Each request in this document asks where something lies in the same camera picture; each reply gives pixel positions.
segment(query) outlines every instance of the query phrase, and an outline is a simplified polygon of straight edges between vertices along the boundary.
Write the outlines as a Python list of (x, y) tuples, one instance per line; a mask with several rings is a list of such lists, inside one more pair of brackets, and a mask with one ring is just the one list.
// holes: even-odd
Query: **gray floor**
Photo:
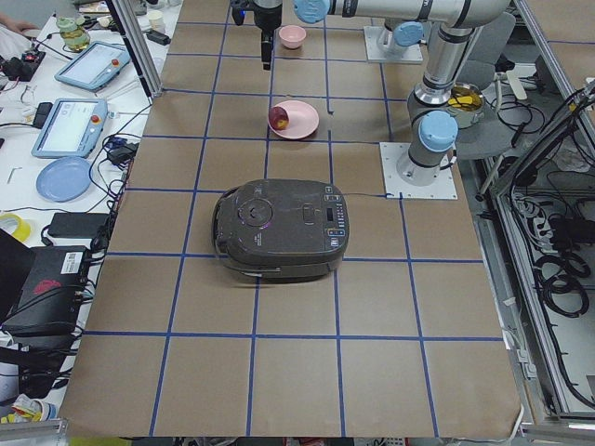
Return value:
[(27, 20), (41, 28), (52, 14), (73, 17), (77, 8), (72, 0), (0, 0), (0, 11), (13, 19)]

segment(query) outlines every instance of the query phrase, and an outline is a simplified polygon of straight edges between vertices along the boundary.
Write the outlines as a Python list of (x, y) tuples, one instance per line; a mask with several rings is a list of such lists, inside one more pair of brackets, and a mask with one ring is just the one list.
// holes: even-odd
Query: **pink plate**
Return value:
[(302, 139), (311, 135), (318, 128), (318, 112), (310, 104), (301, 100), (286, 100), (276, 104), (283, 107), (289, 116), (289, 125), (284, 130), (271, 130), (285, 139)]

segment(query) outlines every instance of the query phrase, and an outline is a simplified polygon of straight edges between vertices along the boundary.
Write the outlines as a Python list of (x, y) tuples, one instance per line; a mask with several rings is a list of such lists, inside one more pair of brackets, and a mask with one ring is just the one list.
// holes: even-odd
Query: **blue plate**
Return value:
[(83, 194), (91, 184), (89, 166), (87, 160), (76, 156), (60, 158), (39, 173), (37, 191), (52, 202), (68, 202)]

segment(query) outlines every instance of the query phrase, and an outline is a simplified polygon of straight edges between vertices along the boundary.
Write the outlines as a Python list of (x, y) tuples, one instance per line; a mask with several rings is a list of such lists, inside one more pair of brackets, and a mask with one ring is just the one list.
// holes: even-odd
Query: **white desk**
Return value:
[[(179, 10), (180, 6), (162, 9), (166, 26), (165, 31), (170, 36), (174, 32)], [(146, 16), (139, 17), (139, 25), (143, 30), (149, 28), (149, 21)], [(50, 18), (40, 32), (39, 40), (44, 41), (46, 36), (57, 31), (55, 19)], [(119, 33), (92, 30), (89, 34), (91, 36), (91, 42), (123, 43)], [(63, 52), (63, 41), (59, 34), (53, 34), (52, 38), (46, 40), (44, 43), (59, 52)], [(160, 46), (150, 41), (147, 41), (147, 45), (155, 65), (160, 70), (160, 67), (163, 67), (169, 46)], [(40, 46), (39, 49), (46, 52), (46, 57), (32, 81), (19, 83), (16, 87), (0, 93), (0, 109), (2, 109), (0, 112), (0, 123), (23, 122), (23, 112), (25, 109), (32, 106), (35, 107), (44, 101), (54, 102), (58, 98), (105, 98), (108, 101), (108, 110), (111, 117), (107, 119), (101, 133), (99, 141), (102, 141), (105, 137), (120, 130), (135, 114), (150, 106), (151, 103), (144, 94), (132, 62), (124, 67), (120, 75), (111, 81), (107, 87), (97, 93), (92, 93), (56, 81), (54, 74), (63, 68), (68, 60), (43, 46)], [(13, 84), (9, 82), (7, 88), (12, 87)], [(26, 88), (32, 89), (33, 95), (30, 91), (25, 93)], [(21, 95), (23, 93), (25, 93), (25, 96), (23, 97), (23, 101), (21, 101)], [(142, 114), (126, 126), (123, 132), (141, 136), (148, 113), (149, 109), (144, 110)], [(35, 158), (31, 155), (31, 149), (39, 132), (40, 130), (31, 127), (0, 127), (0, 138), (6, 140), (4, 146), (0, 149), (0, 213), (2, 211), (19, 209), (14, 212), (27, 220), (32, 226), (32, 234), (25, 242), (28, 246), (41, 245), (41, 229), (51, 221), (51, 218), (58, 210), (85, 212), (94, 204), (101, 202), (92, 212), (108, 211), (106, 194), (93, 184), (80, 197), (67, 203), (50, 202), (38, 194), (35, 188), (36, 178), (44, 167), (54, 161), (51, 159)], [(100, 144), (89, 154), (87, 159), (89, 162), (92, 162), (98, 156), (98, 162), (105, 158), (105, 154), (100, 153)], [(98, 163), (95, 163), (92, 176), (95, 181), (101, 184), (97, 165)], [(121, 178), (123, 175), (120, 169), (109, 162), (102, 163), (100, 168), (102, 175), (108, 183), (111, 180)], [(66, 244), (73, 244), (72, 240), (65, 242)], [(95, 280), (98, 273), (98, 267), (93, 267), (89, 275)], [(79, 322), (83, 326), (85, 325), (89, 307), (90, 305), (83, 305), (81, 307)], [(67, 358), (62, 370), (70, 369), (73, 366), (73, 362), (74, 358)], [(45, 400), (60, 406), (64, 392), (65, 388), (52, 390)]]

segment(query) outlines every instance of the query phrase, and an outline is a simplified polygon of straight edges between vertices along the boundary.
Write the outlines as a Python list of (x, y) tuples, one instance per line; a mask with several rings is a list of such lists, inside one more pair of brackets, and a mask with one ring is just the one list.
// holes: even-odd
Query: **grid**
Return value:
[[(365, 63), (372, 21), (329, 18), (268, 74), (223, 4), (180, 13), (60, 415), (86, 436), (507, 436), (519, 400), (467, 204), (383, 196), (376, 143), (410, 138), (423, 69)], [(321, 115), (305, 141), (266, 126), (288, 97)], [(280, 286), (218, 264), (215, 201), (258, 177), (347, 194), (338, 271)]]

